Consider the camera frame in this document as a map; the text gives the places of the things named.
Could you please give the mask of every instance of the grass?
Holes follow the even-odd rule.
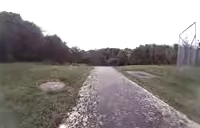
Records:
[[[169,105],[200,123],[200,68],[177,71],[174,66],[123,66],[117,67],[124,75],[158,96]],[[136,78],[126,71],[144,71],[158,77]]]
[[[75,105],[91,67],[31,63],[0,64],[0,127],[56,128]],[[70,88],[44,93],[38,85],[63,81]]]

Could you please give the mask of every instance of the dirt patch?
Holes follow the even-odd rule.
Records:
[[[149,78],[156,77],[155,75],[152,75],[152,74],[147,73],[147,72],[142,72],[142,71],[127,71],[127,73],[129,73],[132,76],[137,77],[137,78],[149,79]]]
[[[44,92],[59,92],[63,91],[66,84],[63,82],[45,82],[39,86],[39,88]]]

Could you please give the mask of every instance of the ground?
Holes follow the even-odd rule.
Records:
[[[200,123],[200,67],[181,68],[175,66],[123,66],[117,67],[128,78],[152,92],[160,99]],[[141,79],[127,71],[144,71],[157,77]]]
[[[69,128],[200,128],[112,67],[95,67],[79,95]]]
[[[91,67],[33,63],[0,64],[0,127],[56,128],[76,104]],[[45,93],[39,85],[63,81],[68,89]]]

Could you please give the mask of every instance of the sky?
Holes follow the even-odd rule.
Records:
[[[45,34],[85,50],[172,45],[193,22],[200,38],[200,0],[0,0],[1,11],[20,13]]]

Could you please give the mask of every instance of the white sky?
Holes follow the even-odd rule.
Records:
[[[174,44],[195,21],[200,37],[200,0],[0,0],[0,11],[85,50]]]

